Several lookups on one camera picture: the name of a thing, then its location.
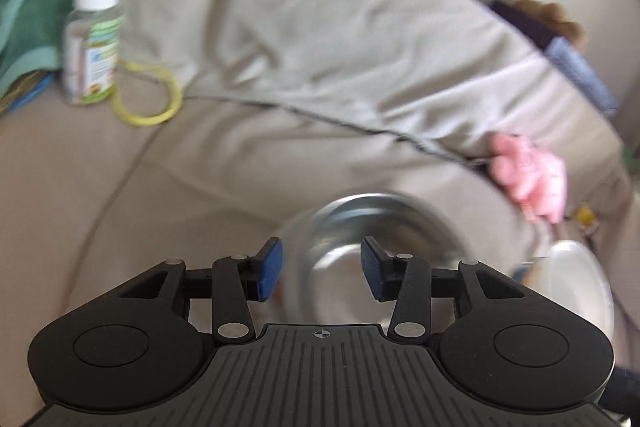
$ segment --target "brown stuffed animal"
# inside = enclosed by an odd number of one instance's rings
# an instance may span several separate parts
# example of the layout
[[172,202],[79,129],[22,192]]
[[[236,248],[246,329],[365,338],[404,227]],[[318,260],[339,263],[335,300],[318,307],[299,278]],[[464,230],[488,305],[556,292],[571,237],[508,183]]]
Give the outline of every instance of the brown stuffed animal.
[[567,20],[564,7],[558,3],[541,3],[536,0],[519,0],[514,8],[526,13],[532,19],[542,22],[549,29],[563,36],[580,53],[584,53],[587,47],[587,34],[578,23]]

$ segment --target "ribbed black surface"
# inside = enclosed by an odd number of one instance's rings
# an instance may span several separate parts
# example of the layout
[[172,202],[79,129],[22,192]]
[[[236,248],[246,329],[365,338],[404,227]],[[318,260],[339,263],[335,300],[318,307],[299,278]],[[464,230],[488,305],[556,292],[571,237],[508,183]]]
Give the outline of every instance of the ribbed black surface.
[[[322,329],[329,336],[315,333]],[[604,427],[594,406],[510,413],[457,390],[429,352],[375,326],[268,326],[220,349],[200,379],[150,409],[93,415],[52,406],[33,427]]]

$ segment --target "yellow bracelet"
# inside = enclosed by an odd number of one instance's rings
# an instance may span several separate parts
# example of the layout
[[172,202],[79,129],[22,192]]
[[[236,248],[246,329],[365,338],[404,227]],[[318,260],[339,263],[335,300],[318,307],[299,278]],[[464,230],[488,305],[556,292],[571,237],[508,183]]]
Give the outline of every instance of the yellow bracelet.
[[137,114],[131,114],[122,103],[120,97],[120,90],[118,84],[113,84],[113,92],[111,93],[111,108],[118,118],[124,123],[135,125],[137,127],[148,127],[152,125],[158,125],[165,122],[170,118],[173,118],[175,114],[182,107],[182,88],[178,83],[178,79],[173,72],[164,66],[151,66],[147,64],[139,64],[137,62],[127,62],[126,60],[119,60],[118,63],[129,71],[149,71],[154,73],[161,80],[164,80],[167,89],[169,90],[169,105],[160,114],[153,116],[140,116]]

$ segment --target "silver screw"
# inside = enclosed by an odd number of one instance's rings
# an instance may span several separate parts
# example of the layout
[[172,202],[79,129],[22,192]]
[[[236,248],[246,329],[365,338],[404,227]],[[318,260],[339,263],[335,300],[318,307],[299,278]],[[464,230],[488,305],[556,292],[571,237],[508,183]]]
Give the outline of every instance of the silver screw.
[[401,322],[400,324],[396,324],[394,328],[396,335],[400,335],[401,337],[405,337],[408,339],[414,339],[416,337],[421,337],[426,333],[426,329],[422,324],[418,324],[417,322]]
[[239,322],[228,322],[218,328],[218,334],[228,339],[239,339],[249,332],[249,328]]

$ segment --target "circular black cover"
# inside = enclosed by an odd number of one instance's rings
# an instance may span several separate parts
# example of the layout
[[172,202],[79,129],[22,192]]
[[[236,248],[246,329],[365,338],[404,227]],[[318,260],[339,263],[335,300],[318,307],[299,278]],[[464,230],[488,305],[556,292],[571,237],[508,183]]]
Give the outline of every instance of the circular black cover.
[[127,410],[181,389],[199,370],[198,331],[153,299],[105,299],[36,335],[28,362],[48,400],[86,410]]
[[553,411],[595,401],[613,350],[595,326],[539,298],[496,299],[453,323],[440,360],[470,393],[502,407]]

